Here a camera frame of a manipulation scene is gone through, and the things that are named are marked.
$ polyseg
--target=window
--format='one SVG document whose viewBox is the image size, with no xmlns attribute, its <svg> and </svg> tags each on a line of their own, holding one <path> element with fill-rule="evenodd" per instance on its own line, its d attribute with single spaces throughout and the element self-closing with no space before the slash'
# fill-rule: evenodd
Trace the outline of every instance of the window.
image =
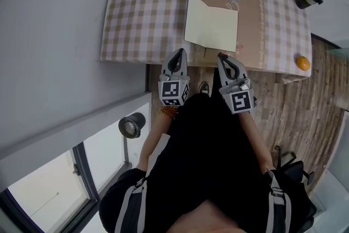
<svg viewBox="0 0 349 233">
<path fill-rule="evenodd" d="M 98 203 L 138 163 L 149 110 L 137 110 L 148 123 L 140 138 L 127 140 L 115 122 L 1 192 L 0 208 L 23 233 L 105 233 Z"/>
<path fill-rule="evenodd" d="M 54 232 L 89 198 L 68 151 L 8 189 L 44 232 Z"/>
<path fill-rule="evenodd" d="M 83 142 L 88 165 L 98 192 L 106 186 L 124 163 L 124 136 L 119 122 L 106 127 Z"/>
</svg>

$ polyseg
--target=white strap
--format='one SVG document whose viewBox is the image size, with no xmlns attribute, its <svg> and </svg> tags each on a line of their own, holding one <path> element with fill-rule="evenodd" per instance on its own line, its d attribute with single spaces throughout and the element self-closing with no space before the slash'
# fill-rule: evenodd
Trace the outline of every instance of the white strap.
<svg viewBox="0 0 349 233">
<path fill-rule="evenodd" d="M 155 162 L 157 162 L 157 158 L 160 155 L 160 153 L 165 149 L 167 143 L 169 142 L 170 136 L 163 133 L 156 148 L 154 149 L 153 153 L 149 157 L 148 160 L 148 169 L 146 173 L 146 177 L 149 176 L 151 170 L 153 169 Z"/>
<path fill-rule="evenodd" d="M 269 213 L 266 233 L 273 233 L 274 229 L 274 200 L 272 193 L 269 192 Z"/>
<path fill-rule="evenodd" d="M 144 225 L 146 222 L 146 198 L 147 198 L 147 181 L 144 181 L 141 209 L 140 209 L 140 214 L 138 217 L 138 224 L 137 224 L 137 233 L 142 233 L 144 231 Z"/>
<path fill-rule="evenodd" d="M 269 213 L 268 213 L 268 223 L 267 223 L 266 233 L 273 233 L 273 230 L 274 230 L 274 205 L 286 206 L 285 233 L 288 233 L 290 230 L 291 215 L 292 215 L 291 199 L 287 195 L 287 193 L 284 193 L 280 188 L 274 173 L 268 170 L 268 174 L 272 178 L 272 183 L 270 184 L 270 187 L 272 190 L 269 193 Z"/>
<path fill-rule="evenodd" d="M 126 210 L 127 210 L 127 206 L 129 204 L 129 200 L 132 194 L 132 191 L 134 190 L 135 186 L 131 186 L 129 187 L 129 189 L 126 191 L 125 196 L 124 196 L 124 200 L 122 201 L 122 206 L 120 209 L 120 213 L 119 213 L 119 217 L 118 220 L 116 221 L 116 226 L 115 226 L 115 233 L 119 233 L 121 231 L 121 225 L 122 225 L 122 221 L 124 219 Z"/>
<path fill-rule="evenodd" d="M 288 233 L 290 230 L 290 225 L 291 225 L 292 210 L 291 210 L 291 199 L 287 195 L 287 193 L 285 193 L 285 201 L 286 201 L 286 219 L 285 219 L 286 230 L 285 230 L 285 233 Z"/>
</svg>

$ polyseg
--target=black shirt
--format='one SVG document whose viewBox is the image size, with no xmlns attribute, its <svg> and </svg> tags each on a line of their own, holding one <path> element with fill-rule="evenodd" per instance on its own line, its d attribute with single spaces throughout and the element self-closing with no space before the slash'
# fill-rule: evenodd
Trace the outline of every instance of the black shirt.
<svg viewBox="0 0 349 233">
<path fill-rule="evenodd" d="M 199 94 L 180 108 L 169 134 L 147 178 L 145 232 L 166 232 L 207 199 L 246 232 L 265 232 L 270 178 L 261 174 L 238 117 L 224 103 Z M 274 173 L 291 199 L 290 233 L 297 232 L 310 207 L 304 185 Z M 115 230 L 126 190 L 145 174 L 125 172 L 103 197 L 99 214 L 107 232 Z"/>
</svg>

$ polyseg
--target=window frame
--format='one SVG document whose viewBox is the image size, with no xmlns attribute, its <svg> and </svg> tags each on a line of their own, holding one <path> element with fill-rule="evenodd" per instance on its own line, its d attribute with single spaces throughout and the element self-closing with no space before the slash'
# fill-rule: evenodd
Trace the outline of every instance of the window frame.
<svg viewBox="0 0 349 233">
<path fill-rule="evenodd" d="M 68 219 L 66 223 L 62 224 L 62 228 L 59 230 L 59 232 L 80 233 L 98 212 L 99 202 L 106 194 L 108 189 L 117 182 L 119 176 L 122 173 L 132 168 L 132 163 L 128 161 L 127 139 L 125 137 L 123 139 L 123 148 L 125 155 L 124 164 L 119 168 L 119 170 L 111 178 L 109 183 L 98 194 L 97 188 L 93 181 L 91 170 L 88 165 L 83 142 L 73 147 L 73 160 L 75 161 L 76 168 L 75 174 L 81 177 L 83 185 L 88 193 L 89 199 L 87 199 L 76 210 L 75 214 L 70 219 Z M 44 233 L 42 229 L 37 226 L 36 223 L 21 208 L 8 188 L 0 193 L 0 208 L 23 233 Z"/>
</svg>

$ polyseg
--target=folded card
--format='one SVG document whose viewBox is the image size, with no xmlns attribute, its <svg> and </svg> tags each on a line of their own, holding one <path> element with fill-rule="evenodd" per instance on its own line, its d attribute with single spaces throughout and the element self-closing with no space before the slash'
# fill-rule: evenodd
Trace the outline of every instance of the folded card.
<svg viewBox="0 0 349 233">
<path fill-rule="evenodd" d="M 209 7 L 201 0 L 188 0 L 185 41 L 235 52 L 237 31 L 238 11 Z"/>
</svg>

